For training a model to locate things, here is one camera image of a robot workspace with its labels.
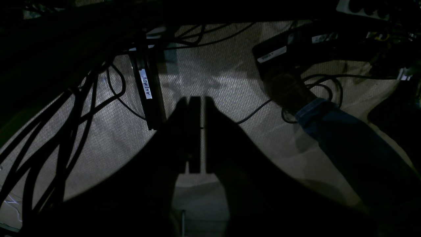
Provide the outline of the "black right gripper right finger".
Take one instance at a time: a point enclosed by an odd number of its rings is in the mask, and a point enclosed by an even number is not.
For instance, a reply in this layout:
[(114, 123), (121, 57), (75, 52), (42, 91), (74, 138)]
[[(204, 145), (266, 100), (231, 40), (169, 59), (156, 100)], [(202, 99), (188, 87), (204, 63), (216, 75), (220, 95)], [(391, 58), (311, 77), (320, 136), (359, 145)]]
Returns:
[(272, 163), (205, 98), (206, 171), (225, 190), (226, 237), (371, 237), (372, 221), (305, 187)]

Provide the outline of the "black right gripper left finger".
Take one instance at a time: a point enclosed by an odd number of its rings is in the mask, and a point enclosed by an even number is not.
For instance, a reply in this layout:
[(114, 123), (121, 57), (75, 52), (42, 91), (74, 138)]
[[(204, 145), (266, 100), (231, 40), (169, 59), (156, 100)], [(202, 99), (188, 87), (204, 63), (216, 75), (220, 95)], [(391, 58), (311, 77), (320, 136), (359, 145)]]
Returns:
[(146, 145), (122, 168), (66, 202), (67, 237), (173, 237), (175, 183), (189, 162), (200, 172), (201, 99), (179, 100)]

